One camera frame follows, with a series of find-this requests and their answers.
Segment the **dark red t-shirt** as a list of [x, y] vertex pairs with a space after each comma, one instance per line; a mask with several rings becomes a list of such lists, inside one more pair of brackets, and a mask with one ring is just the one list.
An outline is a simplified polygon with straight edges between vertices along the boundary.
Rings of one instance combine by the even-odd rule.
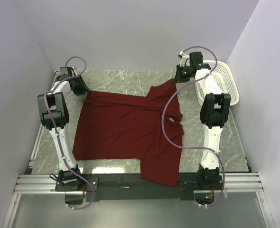
[[142, 179], [177, 186], [182, 114], [170, 79], [146, 96], [91, 91], [81, 109], [73, 155], [77, 160], [138, 159]]

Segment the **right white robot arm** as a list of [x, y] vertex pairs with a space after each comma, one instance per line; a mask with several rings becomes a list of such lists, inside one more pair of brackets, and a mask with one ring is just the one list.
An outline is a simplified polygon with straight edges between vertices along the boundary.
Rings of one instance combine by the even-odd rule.
[[186, 55], [180, 52], [174, 83], [184, 83], [194, 78], [205, 97], [201, 105], [200, 121], [204, 127], [204, 151], [197, 171], [197, 186], [206, 190], [222, 182], [218, 159], [220, 138], [228, 120], [231, 96], [218, 86], [211, 72], [215, 67], [203, 62], [201, 52]]

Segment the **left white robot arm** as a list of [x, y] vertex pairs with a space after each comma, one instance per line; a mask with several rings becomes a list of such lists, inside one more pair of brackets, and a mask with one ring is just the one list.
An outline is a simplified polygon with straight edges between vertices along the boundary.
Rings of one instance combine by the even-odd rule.
[[76, 96], [85, 95], [89, 88], [72, 67], [61, 67], [51, 90], [37, 96], [37, 104], [41, 124], [50, 133], [59, 160], [58, 174], [51, 173], [49, 177], [56, 182], [59, 190], [81, 191], [86, 190], [86, 181], [81, 177], [68, 138], [70, 118], [65, 95], [70, 92]]

